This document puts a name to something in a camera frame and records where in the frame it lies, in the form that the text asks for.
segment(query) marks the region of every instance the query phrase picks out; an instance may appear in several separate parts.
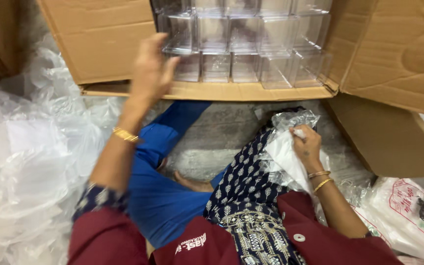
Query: embroidered fabric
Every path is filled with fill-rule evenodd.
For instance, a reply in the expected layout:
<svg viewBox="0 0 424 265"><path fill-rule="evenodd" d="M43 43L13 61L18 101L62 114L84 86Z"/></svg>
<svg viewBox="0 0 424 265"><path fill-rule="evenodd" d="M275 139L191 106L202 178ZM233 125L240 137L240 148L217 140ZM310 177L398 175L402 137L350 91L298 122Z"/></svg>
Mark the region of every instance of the embroidered fabric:
<svg viewBox="0 0 424 265"><path fill-rule="evenodd" d="M111 207L125 212L127 209L126 194L88 182L76 204L72 220L75 222L84 213L98 211L103 207Z"/></svg>
<svg viewBox="0 0 424 265"><path fill-rule="evenodd" d="M305 260L289 240L277 208L277 197L288 188L270 182L269 173L260 170L259 156L272 131L269 120L235 155L203 216L232 234L244 264L303 265Z"/></svg>

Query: white button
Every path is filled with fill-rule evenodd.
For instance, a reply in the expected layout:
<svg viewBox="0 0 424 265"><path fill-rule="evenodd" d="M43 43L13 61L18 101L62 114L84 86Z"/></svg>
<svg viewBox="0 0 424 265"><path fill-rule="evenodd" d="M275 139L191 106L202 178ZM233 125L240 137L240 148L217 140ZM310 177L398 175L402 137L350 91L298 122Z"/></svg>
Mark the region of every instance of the white button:
<svg viewBox="0 0 424 265"><path fill-rule="evenodd" d="M295 234L294 240L297 241L297 242L303 242L303 241L305 241L305 237L301 234Z"/></svg>

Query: grey floor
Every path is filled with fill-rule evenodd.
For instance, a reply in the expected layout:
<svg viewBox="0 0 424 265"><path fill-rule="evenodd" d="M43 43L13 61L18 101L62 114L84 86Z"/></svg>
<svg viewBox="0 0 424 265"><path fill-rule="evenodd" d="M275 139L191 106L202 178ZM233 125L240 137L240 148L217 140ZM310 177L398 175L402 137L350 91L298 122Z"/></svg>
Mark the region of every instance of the grey floor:
<svg viewBox="0 0 424 265"><path fill-rule="evenodd" d="M21 57L29 58L38 41L56 49L53 38L44 38L49 30L35 0L22 1L21 5ZM164 111L170 104L167 100L159 102L155 107L156 113ZM367 186L374 180L375 176L362 166L318 100L215 102L171 152L165 174L170 176L174 170L179 170L185 177L192 179L212 178L252 138L266 120L268 111L299 105L321 115L318 132L322 136L322 149L329 155L333 177L337 181L347 180L348 183L349 180L351 184L359 186ZM424 187L424 178L418 178L416 182Z"/></svg>

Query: clear plastic box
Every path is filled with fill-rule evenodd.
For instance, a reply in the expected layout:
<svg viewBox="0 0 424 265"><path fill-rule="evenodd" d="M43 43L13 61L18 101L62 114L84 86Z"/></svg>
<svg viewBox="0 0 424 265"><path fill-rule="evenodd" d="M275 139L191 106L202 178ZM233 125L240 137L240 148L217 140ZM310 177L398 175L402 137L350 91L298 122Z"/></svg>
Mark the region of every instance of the clear plastic box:
<svg viewBox="0 0 424 265"><path fill-rule="evenodd" d="M193 0L151 0L151 3L157 14L176 14L191 11L191 1Z"/></svg>
<svg viewBox="0 0 424 265"><path fill-rule="evenodd" d="M190 53L197 49L196 16L190 14L158 15L160 32L168 33L163 51Z"/></svg>
<svg viewBox="0 0 424 265"><path fill-rule="evenodd" d="M259 14L262 16L289 15L292 0L261 0Z"/></svg>
<svg viewBox="0 0 424 265"><path fill-rule="evenodd" d="M260 22L258 51L291 54L299 27L296 17L263 17Z"/></svg>
<svg viewBox="0 0 424 265"><path fill-rule="evenodd" d="M320 49L294 49L289 80L292 87L322 86L327 81L332 55Z"/></svg>
<svg viewBox="0 0 424 265"><path fill-rule="evenodd" d="M264 89L284 89L292 87L291 55L267 55L261 57L261 84Z"/></svg>
<svg viewBox="0 0 424 265"><path fill-rule="evenodd" d="M291 14L315 15L330 12L332 0L293 0Z"/></svg>
<svg viewBox="0 0 424 265"><path fill-rule="evenodd" d="M224 0L192 0L194 1L194 9L197 14L207 15L223 15Z"/></svg>
<svg viewBox="0 0 424 265"><path fill-rule="evenodd" d="M322 48L330 25L330 14L299 16L294 47Z"/></svg>
<svg viewBox="0 0 424 265"><path fill-rule="evenodd" d="M225 0L225 14L231 16L255 15L258 0Z"/></svg>
<svg viewBox="0 0 424 265"><path fill-rule="evenodd" d="M230 53L203 52L202 81L227 83L230 76Z"/></svg>
<svg viewBox="0 0 424 265"><path fill-rule="evenodd" d="M258 82L260 62L261 58L257 53L234 53L232 56L232 82Z"/></svg>
<svg viewBox="0 0 424 265"><path fill-rule="evenodd" d="M201 51L226 52L229 29L228 17L198 16L199 49Z"/></svg>
<svg viewBox="0 0 424 265"><path fill-rule="evenodd" d="M165 52L165 59L170 57L181 57L179 64L176 66L174 72L174 80L176 81L189 81L198 82L200 75L200 62L201 55L195 51L192 53L181 53L181 52Z"/></svg>
<svg viewBox="0 0 424 265"><path fill-rule="evenodd" d="M229 50L232 52L256 52L256 41L261 19L252 17L230 18Z"/></svg>

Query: blue trousers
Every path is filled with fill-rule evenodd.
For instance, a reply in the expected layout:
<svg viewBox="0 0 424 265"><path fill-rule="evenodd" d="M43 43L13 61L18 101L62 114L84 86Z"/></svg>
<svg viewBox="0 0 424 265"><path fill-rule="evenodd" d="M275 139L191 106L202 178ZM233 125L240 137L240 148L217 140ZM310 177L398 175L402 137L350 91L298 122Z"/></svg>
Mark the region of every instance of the blue trousers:
<svg viewBox="0 0 424 265"><path fill-rule="evenodd" d="M202 216L212 194L191 191L156 172L163 158L210 104L209 101L175 101L140 131L144 142L138 145L133 158L128 212L155 248L178 238L194 217ZM224 173L211 181L214 188Z"/></svg>

